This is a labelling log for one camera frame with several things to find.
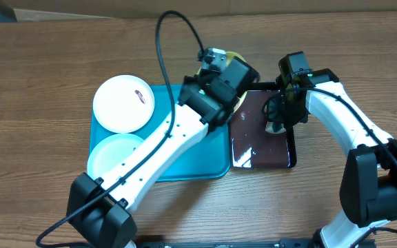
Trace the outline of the yellow plate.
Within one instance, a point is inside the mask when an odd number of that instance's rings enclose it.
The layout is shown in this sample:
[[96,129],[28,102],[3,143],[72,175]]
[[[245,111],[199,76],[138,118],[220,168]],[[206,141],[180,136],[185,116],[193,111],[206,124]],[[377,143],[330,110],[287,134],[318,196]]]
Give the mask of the yellow plate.
[[197,58],[201,63],[198,84],[204,94],[224,106],[230,114],[234,113],[249,84],[256,79],[256,73],[235,52],[206,48],[198,52]]

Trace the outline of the green yellow sponge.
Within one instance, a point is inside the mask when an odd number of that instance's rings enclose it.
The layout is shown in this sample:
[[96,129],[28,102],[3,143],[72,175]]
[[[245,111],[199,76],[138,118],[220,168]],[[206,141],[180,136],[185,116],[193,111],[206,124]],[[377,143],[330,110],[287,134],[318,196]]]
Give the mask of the green yellow sponge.
[[265,126],[265,131],[270,134],[281,134],[286,131],[284,124],[281,122],[267,122]]

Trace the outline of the white plate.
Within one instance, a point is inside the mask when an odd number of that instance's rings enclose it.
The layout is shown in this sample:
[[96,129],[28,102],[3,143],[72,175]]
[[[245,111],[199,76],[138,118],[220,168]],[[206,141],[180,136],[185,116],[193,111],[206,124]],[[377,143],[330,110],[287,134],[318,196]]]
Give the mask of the white plate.
[[151,119],[155,108],[151,87],[137,76],[118,75],[102,83],[92,110],[98,123],[114,133],[131,133]]

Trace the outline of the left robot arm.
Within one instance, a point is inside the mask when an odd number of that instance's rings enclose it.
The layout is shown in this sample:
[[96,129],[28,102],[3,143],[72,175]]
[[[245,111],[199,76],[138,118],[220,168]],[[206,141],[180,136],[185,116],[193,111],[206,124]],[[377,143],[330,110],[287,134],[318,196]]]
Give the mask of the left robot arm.
[[84,244],[130,244],[137,231],[132,213],[151,186],[181,154],[227,121],[237,98],[258,78],[238,57],[220,73],[185,77],[174,110],[136,150],[96,179],[86,173],[78,176],[66,216]]

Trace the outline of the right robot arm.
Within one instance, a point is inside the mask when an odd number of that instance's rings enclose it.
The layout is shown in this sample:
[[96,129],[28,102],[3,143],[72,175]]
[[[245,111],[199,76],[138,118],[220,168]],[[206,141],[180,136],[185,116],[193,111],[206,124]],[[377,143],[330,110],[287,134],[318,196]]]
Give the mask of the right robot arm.
[[313,70],[303,52],[278,62],[277,94],[263,104],[266,131],[278,134],[315,116],[346,156],[340,184],[339,214],[309,242],[309,247],[374,247],[370,234],[397,234],[397,139],[375,125],[349,98],[329,69]]

